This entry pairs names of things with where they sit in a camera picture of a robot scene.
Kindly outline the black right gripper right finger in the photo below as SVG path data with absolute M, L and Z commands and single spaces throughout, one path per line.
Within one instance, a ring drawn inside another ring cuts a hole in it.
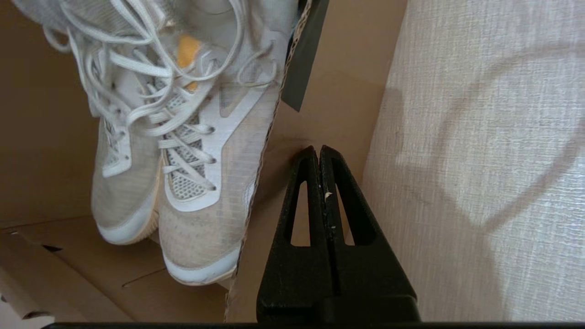
M 332 296 L 319 302 L 324 323 L 417 323 L 417 296 L 343 156 L 320 150 L 324 232 Z

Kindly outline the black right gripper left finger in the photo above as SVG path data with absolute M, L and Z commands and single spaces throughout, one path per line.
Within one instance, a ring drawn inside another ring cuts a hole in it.
M 333 292 L 318 165 L 313 146 L 295 156 L 256 299 L 259 323 L 311 323 L 316 319 L 314 305 Z M 302 183 L 308 194 L 309 246 L 291 243 Z

